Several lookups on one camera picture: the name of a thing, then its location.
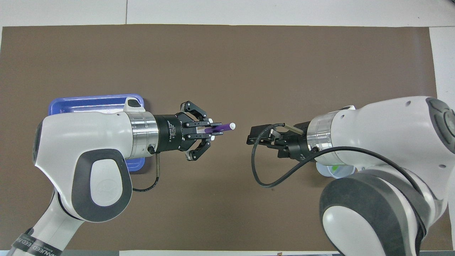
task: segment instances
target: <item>black cable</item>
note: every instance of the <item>black cable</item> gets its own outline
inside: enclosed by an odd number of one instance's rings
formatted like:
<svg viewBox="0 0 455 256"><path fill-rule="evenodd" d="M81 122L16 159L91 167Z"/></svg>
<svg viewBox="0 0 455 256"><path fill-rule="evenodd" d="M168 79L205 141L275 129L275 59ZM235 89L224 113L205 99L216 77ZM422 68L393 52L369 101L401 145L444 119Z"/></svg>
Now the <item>black cable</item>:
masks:
<svg viewBox="0 0 455 256"><path fill-rule="evenodd" d="M133 191L146 192L146 191L149 191L149 190L153 189L157 185L158 180L160 179L160 153L156 153L155 154L155 160L156 160L156 174L157 174L157 178L155 179L155 182L150 187L148 187L146 189L135 189L135 188L133 188Z"/></svg>
<svg viewBox="0 0 455 256"><path fill-rule="evenodd" d="M150 187L148 187L148 188L146 188L146 189L135 189L135 188L133 188L133 191L136 191L136 192L146 192L146 191L149 191L149 190L153 189L153 188L157 185L159 179L160 179L160 177L157 177L157 178L155 179L155 183L153 183L152 186L150 186Z"/></svg>
<svg viewBox="0 0 455 256"><path fill-rule="evenodd" d="M255 161L254 161L254 158L255 158L255 155L256 155L256 148L258 147L259 145L259 142L261 141L261 138L262 136L267 132L269 131L270 129L272 128L275 128L275 127L278 127L278 126L284 126L284 123L276 123L276 124L272 124L270 126L268 126L267 128L265 128L263 131L261 131L261 133L258 135L258 138L256 139L256 142L254 143L253 145L253 149L251 151L251 169L253 171L253 176L254 176L254 179L256 180L256 182L261 185L262 187L264 188L272 188L278 184L280 184L281 182L283 182L285 179L287 179L289 176L291 176L295 171L297 171L300 167L302 167L303 165L305 165L306 163L308 163L309 161L315 159L316 157L319 157L323 154L326 154L326 153L330 153L330 152L334 152L334 151L355 151L355 152L360 152L360 153L364 153L364 154L367 154L367 155L370 155L370 156L373 156L373 157L376 157L378 158L379 160L385 162L386 164L392 166L393 168L395 168L398 172L400 172L410 183L411 185L414 187L414 189L421 195L423 195L422 193L422 190L420 190L419 186L417 185L417 183L414 181L414 179L412 179L412 177L407 173L405 172L405 170L403 170L403 168L401 168L399 165L397 165L395 162L391 161L390 159L378 154L378 153L375 153L373 151L369 151L369 150L366 150L366 149L363 149L363 148L356 148L356 147L333 147L333 148L327 148L327 149L324 149L324 150L321 150L321 151L318 151L318 152L315 152L313 155L311 155L310 157L306 158L305 160L301 161L300 163L298 163L297 165L295 165L294 167L292 167L287 173L285 173L283 176L281 176L279 179L277 179L276 181L272 182L272 183L263 183L259 177L258 177L258 174L256 172L256 166L255 166Z"/></svg>

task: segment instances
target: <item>black label band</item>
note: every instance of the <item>black label band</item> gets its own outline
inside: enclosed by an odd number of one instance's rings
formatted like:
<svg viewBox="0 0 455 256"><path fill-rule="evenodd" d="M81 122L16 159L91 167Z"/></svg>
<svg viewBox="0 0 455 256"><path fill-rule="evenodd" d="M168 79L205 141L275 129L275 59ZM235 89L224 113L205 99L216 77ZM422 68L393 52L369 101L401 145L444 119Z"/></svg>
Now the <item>black label band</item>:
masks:
<svg viewBox="0 0 455 256"><path fill-rule="evenodd" d="M182 124L175 115L153 115L157 121L160 137L156 152L179 149L182 144Z"/></svg>
<svg viewBox="0 0 455 256"><path fill-rule="evenodd" d="M35 256L59 256L62 253L61 250L27 234L21 234L12 246Z"/></svg>

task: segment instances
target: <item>purple marker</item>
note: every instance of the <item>purple marker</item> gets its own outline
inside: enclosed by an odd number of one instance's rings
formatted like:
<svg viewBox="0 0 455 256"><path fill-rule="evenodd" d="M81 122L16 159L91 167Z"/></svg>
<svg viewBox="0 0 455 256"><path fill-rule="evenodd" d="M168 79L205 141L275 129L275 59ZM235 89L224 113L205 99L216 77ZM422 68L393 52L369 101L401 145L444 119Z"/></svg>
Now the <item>purple marker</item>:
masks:
<svg viewBox="0 0 455 256"><path fill-rule="evenodd" d="M234 129L235 129L234 123L227 123L227 124L222 124L222 125L218 125L215 127L205 128L204 132L205 133L219 133L219 132L230 131L230 130L234 130Z"/></svg>

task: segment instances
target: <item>clear plastic cup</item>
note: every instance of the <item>clear plastic cup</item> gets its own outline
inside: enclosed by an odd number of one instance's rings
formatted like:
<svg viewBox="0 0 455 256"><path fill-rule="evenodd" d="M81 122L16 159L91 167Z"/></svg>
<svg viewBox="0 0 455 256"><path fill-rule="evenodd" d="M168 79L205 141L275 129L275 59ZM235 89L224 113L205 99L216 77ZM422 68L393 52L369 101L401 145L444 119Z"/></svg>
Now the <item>clear plastic cup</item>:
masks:
<svg viewBox="0 0 455 256"><path fill-rule="evenodd" d="M316 162L316 169L323 176L335 179L346 177L355 171L355 167L352 165L323 165L318 162Z"/></svg>

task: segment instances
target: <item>silver metal ring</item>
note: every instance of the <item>silver metal ring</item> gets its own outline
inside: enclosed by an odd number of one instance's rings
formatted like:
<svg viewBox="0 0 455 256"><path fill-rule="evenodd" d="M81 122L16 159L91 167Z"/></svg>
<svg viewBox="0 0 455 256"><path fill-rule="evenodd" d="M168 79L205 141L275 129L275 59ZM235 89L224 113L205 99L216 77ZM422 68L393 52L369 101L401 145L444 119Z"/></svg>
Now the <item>silver metal ring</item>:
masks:
<svg viewBox="0 0 455 256"><path fill-rule="evenodd" d="M311 120L307 130L307 144L310 151L314 147L317 147L319 150L333 147L330 129L337 113L338 111L330 112ZM317 157L316 161L324 165L344 164L335 152Z"/></svg>
<svg viewBox="0 0 455 256"><path fill-rule="evenodd" d="M158 146L159 130L155 117L150 112L126 112L133 130L131 158L149 157L148 147Z"/></svg>

